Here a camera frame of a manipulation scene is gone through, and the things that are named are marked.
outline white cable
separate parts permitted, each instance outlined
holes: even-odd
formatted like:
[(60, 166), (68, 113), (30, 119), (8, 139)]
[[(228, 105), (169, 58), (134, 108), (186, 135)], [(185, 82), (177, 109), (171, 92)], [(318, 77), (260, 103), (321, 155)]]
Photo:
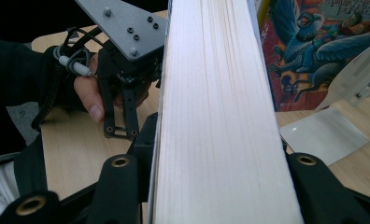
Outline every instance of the white cable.
[[(63, 66), (67, 66), (69, 58), (66, 56), (60, 56), (59, 63)], [(79, 75), (84, 77), (90, 77), (93, 75), (92, 71), (90, 71), (89, 67), (81, 64), (81, 63), (74, 63), (72, 67)]]

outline white plastic piece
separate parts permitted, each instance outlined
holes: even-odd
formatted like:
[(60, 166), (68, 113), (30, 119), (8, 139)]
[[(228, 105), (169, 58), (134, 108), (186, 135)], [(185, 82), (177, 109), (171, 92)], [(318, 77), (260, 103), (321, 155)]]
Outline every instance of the white plastic piece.
[(316, 156), (326, 165), (343, 159), (370, 142), (332, 107), (281, 127), (279, 131), (294, 152)]
[(357, 105), (370, 97), (370, 47), (354, 58), (334, 78), (328, 88), (328, 95), (316, 108), (321, 110), (327, 105), (346, 99), (351, 105)]
[[(68, 64), (69, 58), (66, 56), (61, 56), (59, 58), (59, 63), (63, 66)], [(92, 71), (90, 71), (89, 67), (81, 64), (81, 63), (74, 63), (73, 69), (81, 76), (90, 77), (92, 75)]]

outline black jacket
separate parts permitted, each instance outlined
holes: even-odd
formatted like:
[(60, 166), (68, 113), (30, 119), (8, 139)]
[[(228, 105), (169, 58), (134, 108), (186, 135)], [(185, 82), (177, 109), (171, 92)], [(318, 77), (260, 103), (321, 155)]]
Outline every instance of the black jacket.
[[(0, 106), (44, 103), (57, 63), (54, 48), (39, 53), (21, 43), (0, 40)], [(74, 79), (75, 76), (71, 76), (61, 84), (57, 104), (84, 110), (74, 90)]]

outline gray metal plate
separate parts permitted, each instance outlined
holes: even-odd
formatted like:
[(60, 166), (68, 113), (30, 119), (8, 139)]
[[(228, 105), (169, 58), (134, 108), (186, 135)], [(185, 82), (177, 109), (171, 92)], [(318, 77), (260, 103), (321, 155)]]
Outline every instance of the gray metal plate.
[(136, 61), (165, 41), (166, 19), (120, 0), (76, 0), (130, 61)]

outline book cover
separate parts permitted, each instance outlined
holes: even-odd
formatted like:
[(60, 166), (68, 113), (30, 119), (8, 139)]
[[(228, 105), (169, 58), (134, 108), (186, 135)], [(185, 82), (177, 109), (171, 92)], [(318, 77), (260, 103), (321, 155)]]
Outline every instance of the book cover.
[(315, 109), (370, 47), (370, 0), (271, 0), (261, 30), (275, 109)]

